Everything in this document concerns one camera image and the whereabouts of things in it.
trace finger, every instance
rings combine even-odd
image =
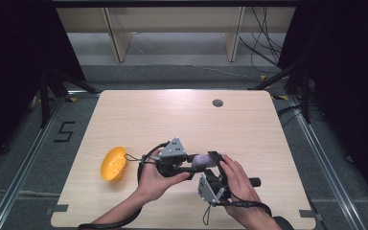
[[[237,161],[232,160],[229,156],[226,156],[226,161],[228,165],[231,167],[232,171],[234,172],[235,176],[237,177],[239,183],[241,185],[248,186],[250,184],[249,178],[246,175],[246,172],[244,171],[241,164],[239,164]]]
[[[158,170],[155,164],[151,164],[151,163],[147,163],[145,164],[145,167],[143,167],[142,170],[142,176],[147,174],[147,175],[154,175],[154,174],[158,174]]]
[[[152,160],[151,161],[148,160],[146,161],[145,167],[143,169],[152,169],[152,170],[156,169],[157,170],[157,165]]]
[[[160,153],[160,151],[162,151],[163,149],[157,149],[156,151],[152,152],[150,156],[158,156],[158,154]],[[156,161],[154,159],[151,159],[150,157],[148,158],[147,162],[152,162],[155,163]]]
[[[223,171],[226,173],[226,177],[228,177],[229,187],[233,190],[238,189],[240,187],[240,184],[235,173],[232,171],[232,168],[229,165],[227,165],[224,161],[219,161],[219,163]]]
[[[235,162],[235,165],[237,166],[237,173],[239,174],[238,180],[240,183],[244,184],[245,186],[252,186],[250,183],[249,177],[247,176],[246,172],[244,171],[244,168],[239,162]]]
[[[167,185],[169,186],[169,188],[172,185],[178,184],[180,182],[183,182],[184,180],[186,180],[188,177],[190,176],[189,172],[182,172],[180,174],[177,174],[175,176],[172,177],[167,177],[166,181],[167,181]]]

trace small round object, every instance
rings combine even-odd
[[[215,107],[222,107],[223,106],[223,101],[221,99],[215,99],[215,100],[212,101],[212,104]]]
[[[121,181],[124,168],[127,166],[125,155],[127,151],[123,147],[112,149],[103,159],[101,176],[106,181]]]

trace black cable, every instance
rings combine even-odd
[[[279,111],[277,111],[277,116],[279,117],[279,119],[282,117],[282,115],[284,113],[286,113],[287,111],[291,110],[291,109],[294,109],[294,108],[300,108],[301,105],[298,104],[298,105],[295,105],[295,106],[290,106],[290,107],[287,107],[287,108],[283,108],[283,109],[280,109]]]
[[[326,122],[327,121],[327,119],[325,119],[325,118],[316,118],[316,117],[312,116],[312,114],[310,114],[310,117],[313,118],[316,121],[319,121],[319,122]]]
[[[253,38],[255,39],[255,41],[256,41],[259,45],[261,45],[262,47],[266,48],[267,50],[271,50],[271,48],[270,48],[270,47],[268,47],[268,46],[264,45],[262,42],[260,42],[260,41],[256,38],[256,36],[254,36],[254,35],[253,35],[253,33],[251,33],[251,34],[252,34]]]
[[[258,201],[250,201],[250,200],[241,199],[241,198],[237,197],[236,195],[234,195],[234,193],[232,193],[232,192],[231,192],[231,195],[234,198],[236,198],[236,199],[239,200],[239,201],[232,202],[232,204],[235,204],[236,207],[243,207],[243,208],[256,207],[256,208],[262,208],[269,216],[272,217],[270,208],[267,205],[265,205],[264,203],[261,203],[261,202],[258,202]]]
[[[202,217],[202,222],[204,222],[205,225],[208,225],[209,223],[209,214],[211,213],[211,204],[208,206],[207,210],[204,213],[204,216]]]
[[[260,39],[261,34],[264,34],[264,36],[265,36],[265,38],[266,38],[266,40],[267,40],[267,42],[268,42],[268,44],[270,46],[269,50],[271,51],[271,54],[273,55],[273,58],[277,62],[277,59],[279,57],[278,57],[277,53],[275,52],[274,47],[271,45],[271,42],[273,42],[273,43],[275,43],[275,42],[268,36],[268,28],[267,28],[267,20],[266,20],[267,7],[264,7],[264,21],[263,21],[263,23],[261,23],[261,21],[259,20],[259,17],[257,16],[257,14],[255,12],[255,9],[253,7],[252,7],[252,11],[253,11],[253,14],[255,15],[255,18],[256,18],[256,20],[257,20],[257,22],[259,24],[260,29],[261,29],[260,32],[259,32],[258,38],[256,38],[254,35],[253,35],[253,38],[255,38],[255,40],[258,42],[259,39]]]
[[[258,68],[255,66],[255,64],[254,64],[254,62],[253,62],[253,53],[254,53],[254,52],[256,52],[256,45],[257,45],[258,43],[262,45],[262,43],[260,43],[260,42],[259,42],[260,36],[261,36],[262,34],[264,34],[264,36],[266,36],[266,38],[267,38],[267,35],[265,34],[265,30],[264,30],[264,28],[263,28],[263,26],[262,26],[262,24],[261,24],[261,22],[260,22],[260,20],[259,20],[259,18],[258,18],[258,16],[257,16],[256,12],[254,11],[253,7],[252,7],[252,11],[253,11],[253,13],[254,13],[254,15],[255,15],[255,17],[256,17],[256,20],[257,20],[257,21],[258,21],[258,23],[259,23],[259,27],[260,27],[260,32],[259,32],[258,38],[256,38],[256,37],[252,34],[253,38],[255,38],[255,41],[256,41],[256,42],[255,42],[255,44],[254,44],[254,46],[253,46],[253,48],[248,47],[248,48],[252,51],[252,54],[251,54],[251,56],[250,56],[250,61],[251,61],[251,63],[252,63],[252,66],[253,66],[253,68],[254,68],[255,70],[260,71],[260,72],[262,72],[262,73],[277,73],[277,72],[268,72],[268,71],[260,70],[260,69],[258,69]],[[269,47],[266,47],[266,48],[270,50],[271,54],[273,55],[273,57],[274,57],[274,59],[275,59],[275,61],[270,60],[269,62],[270,62],[270,63],[272,63],[273,65],[277,66],[277,59],[276,59],[275,55],[273,54],[273,47],[271,46],[271,48],[269,48]]]
[[[286,123],[284,123],[282,125],[282,127],[285,127],[292,119],[294,119],[295,117],[297,117],[299,114],[301,114],[301,112],[298,112],[297,114],[295,114],[294,116],[292,116]]]
[[[270,62],[273,65],[276,65],[277,63],[272,61],[270,58],[266,57],[264,54],[258,52],[257,50],[253,49],[252,47],[250,47],[246,42],[243,41],[243,39],[241,37],[239,37],[239,40],[251,51],[253,51],[254,53],[256,53],[258,56],[260,56],[261,58],[264,58],[265,60],[267,60],[268,62]]]
[[[154,147],[151,151],[148,152],[148,154],[143,155],[142,156],[142,160],[141,160],[141,164],[145,165],[146,160],[149,159],[149,157],[151,156],[152,153],[154,153],[156,150],[160,149],[160,148],[164,148],[165,146],[167,146],[169,144],[169,142],[166,143],[162,143],[156,147]]]
[[[83,223],[83,224],[79,225],[78,229],[79,230],[84,230],[84,229],[119,229],[119,228],[131,223],[132,221],[134,221],[139,216],[141,211],[142,211],[142,208],[140,208],[136,212],[134,212],[134,214],[130,218],[124,219],[124,220],[119,221],[119,222],[106,223],[106,224]]]
[[[125,154],[125,159],[126,159],[126,161],[140,161],[141,160],[141,159],[136,158],[136,157],[134,157],[134,156],[132,156],[130,154]]]

